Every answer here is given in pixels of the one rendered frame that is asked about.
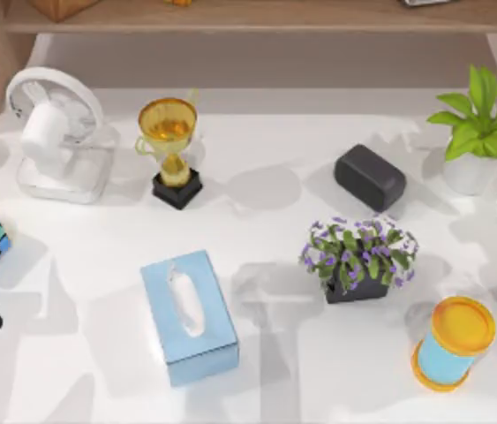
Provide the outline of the gold trophy with black base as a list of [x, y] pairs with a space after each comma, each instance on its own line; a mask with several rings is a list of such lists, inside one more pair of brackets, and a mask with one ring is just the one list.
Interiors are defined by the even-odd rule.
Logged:
[[184, 99], [156, 99], [138, 117], [141, 135], [135, 142], [135, 151], [153, 156], [159, 165], [152, 178], [152, 195], [178, 210], [184, 209], [203, 188], [199, 172], [182, 157], [198, 123], [198, 97], [194, 88]]

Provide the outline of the white desk fan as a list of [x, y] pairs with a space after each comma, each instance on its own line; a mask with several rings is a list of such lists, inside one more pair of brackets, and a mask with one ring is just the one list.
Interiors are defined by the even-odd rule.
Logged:
[[97, 201], [109, 181], [120, 134], [105, 120], [93, 91], [68, 73], [28, 67], [12, 77], [5, 100], [25, 122], [19, 188], [35, 198]]

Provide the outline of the green plant in white pot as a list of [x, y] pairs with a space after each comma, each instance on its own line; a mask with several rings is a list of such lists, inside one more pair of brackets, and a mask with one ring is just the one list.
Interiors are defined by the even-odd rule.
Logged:
[[445, 182], [456, 193], [479, 195], [497, 174], [497, 76], [485, 66], [472, 65], [467, 94], [444, 93], [437, 99], [450, 109], [426, 121], [450, 128]]

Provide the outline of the dark grey rounded speaker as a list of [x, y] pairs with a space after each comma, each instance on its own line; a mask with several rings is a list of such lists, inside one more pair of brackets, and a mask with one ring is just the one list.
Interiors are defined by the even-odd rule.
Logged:
[[407, 186], [405, 174], [363, 144], [347, 150], [335, 161], [336, 183], [375, 212], [399, 201]]

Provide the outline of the light blue tissue box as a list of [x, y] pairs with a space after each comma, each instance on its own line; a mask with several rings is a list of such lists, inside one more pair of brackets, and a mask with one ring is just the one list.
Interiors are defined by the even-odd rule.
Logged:
[[237, 332], [206, 251], [140, 269], [173, 387], [238, 366]]

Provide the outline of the wooden box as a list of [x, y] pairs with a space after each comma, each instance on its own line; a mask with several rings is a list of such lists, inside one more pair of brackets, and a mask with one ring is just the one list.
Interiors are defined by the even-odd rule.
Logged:
[[101, 0], [27, 0], [38, 12], [55, 23], [95, 6]]

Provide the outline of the blue and yellow thread spool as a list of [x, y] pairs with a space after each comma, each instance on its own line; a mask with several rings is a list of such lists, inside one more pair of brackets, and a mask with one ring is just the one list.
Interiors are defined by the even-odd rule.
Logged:
[[430, 328], [411, 356], [413, 374], [430, 390], [453, 391], [495, 334], [495, 320], [485, 305], [465, 296], [447, 297], [434, 307]]

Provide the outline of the wooden shelf unit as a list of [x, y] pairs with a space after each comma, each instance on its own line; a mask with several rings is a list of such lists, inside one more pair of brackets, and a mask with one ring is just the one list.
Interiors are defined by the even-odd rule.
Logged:
[[55, 23], [27, 0], [0, 0], [0, 102], [39, 33], [137, 32], [497, 33], [497, 0], [406, 7], [398, 0], [101, 0]]

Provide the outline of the purple flowers in black pot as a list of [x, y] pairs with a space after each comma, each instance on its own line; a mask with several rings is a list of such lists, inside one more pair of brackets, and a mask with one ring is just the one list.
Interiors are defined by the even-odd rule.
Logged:
[[315, 221], [299, 256], [320, 279], [328, 304], [380, 299], [414, 275], [419, 243], [395, 219], [375, 215], [351, 221]]

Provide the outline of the dark flat object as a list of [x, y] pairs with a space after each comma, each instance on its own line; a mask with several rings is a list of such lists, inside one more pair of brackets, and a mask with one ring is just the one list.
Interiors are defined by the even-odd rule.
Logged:
[[458, 0], [398, 0], [406, 7], [426, 7], [440, 4], [451, 4]]

